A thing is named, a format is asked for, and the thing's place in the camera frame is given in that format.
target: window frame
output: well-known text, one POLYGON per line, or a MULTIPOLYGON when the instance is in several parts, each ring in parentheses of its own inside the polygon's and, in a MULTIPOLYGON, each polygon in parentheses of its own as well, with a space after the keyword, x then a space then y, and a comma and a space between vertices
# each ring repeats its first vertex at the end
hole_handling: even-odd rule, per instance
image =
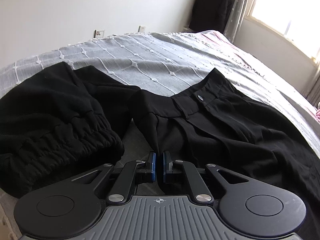
POLYGON ((255 18, 252 16, 252 12, 254 9, 254 6, 256 4, 256 0, 248 0, 248 5, 246 12, 245 12, 245 16, 244 18, 246 20, 249 20, 257 25, 259 25, 260 27, 267 29, 268 31, 273 32, 275 35, 279 36, 279 38, 281 38, 282 40, 284 40, 285 42, 291 44, 294 46, 294 48, 300 53, 302 54, 304 57, 306 57, 308 60, 311 60, 311 62, 313 63, 314 66, 319 67, 320 66, 320 48, 318 50, 318 53, 316 54, 316 57, 308 57, 301 49, 299 49, 299 47, 289 38, 287 38, 284 34, 280 33, 279 31, 277 31, 276 29, 272 28, 271 26, 267 25, 266 23, 264 23, 263 21, 255 18))

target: black sweatpants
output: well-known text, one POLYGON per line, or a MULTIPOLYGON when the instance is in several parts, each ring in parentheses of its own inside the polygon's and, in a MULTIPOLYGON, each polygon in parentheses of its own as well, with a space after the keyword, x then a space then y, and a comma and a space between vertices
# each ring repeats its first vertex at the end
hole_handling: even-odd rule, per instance
POLYGON ((320 239, 320 160, 280 112, 235 89, 216 69, 172 97, 140 90, 129 109, 158 154, 169 150, 173 160, 199 168, 215 163, 300 196, 307 220, 299 235, 320 239))
POLYGON ((93 66, 45 68, 0 100, 0 187, 21 197, 124 153, 126 86, 93 66))

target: waistband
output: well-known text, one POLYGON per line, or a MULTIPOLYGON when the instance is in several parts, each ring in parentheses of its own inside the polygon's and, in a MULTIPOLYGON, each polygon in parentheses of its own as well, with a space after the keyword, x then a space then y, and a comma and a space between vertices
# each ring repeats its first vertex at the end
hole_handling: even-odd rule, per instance
POLYGON ((222 90, 234 90, 229 81, 214 68, 201 82, 171 97, 139 90, 129 100, 130 112, 136 121, 148 113, 161 117, 184 117, 219 98, 222 90))

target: window sill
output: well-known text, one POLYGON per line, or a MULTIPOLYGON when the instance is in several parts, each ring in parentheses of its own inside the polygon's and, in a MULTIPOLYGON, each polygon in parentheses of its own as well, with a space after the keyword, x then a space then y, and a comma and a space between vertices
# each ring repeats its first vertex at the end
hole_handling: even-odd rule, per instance
POLYGON ((279 39, 283 40, 284 42, 286 42, 287 44, 292 46, 301 56, 303 56, 306 60, 308 60, 315 68, 319 67, 320 61, 318 61, 317 63, 314 62, 311 58, 309 58, 306 54, 304 54, 291 40, 285 38, 281 33, 276 31, 275 29, 271 28, 270 26, 266 25, 264 22, 254 18, 254 17, 245 16, 244 18, 246 20, 248 20, 248 21, 260 26, 261 28, 264 28, 265 30, 269 31, 270 33, 273 33, 279 39))

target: bed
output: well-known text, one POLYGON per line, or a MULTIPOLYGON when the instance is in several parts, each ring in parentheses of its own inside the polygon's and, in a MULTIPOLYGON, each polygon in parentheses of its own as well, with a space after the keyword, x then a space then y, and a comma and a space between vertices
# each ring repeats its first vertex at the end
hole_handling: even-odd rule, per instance
MULTIPOLYGON (((0 70, 0 97, 43 68, 65 61, 73 69, 93 65, 114 79, 150 92, 172 96, 201 81, 217 68, 249 97, 284 114, 320 157, 320 124, 316 109, 290 84, 219 32, 133 33, 59 48, 24 58, 0 70)), ((123 139, 125 153, 117 163, 145 158, 150 146, 131 122, 123 139)), ((140 185, 138 193, 159 193, 157 185, 140 185)), ((0 189, 0 218, 11 239, 21 234, 13 218, 16 199, 0 189)))

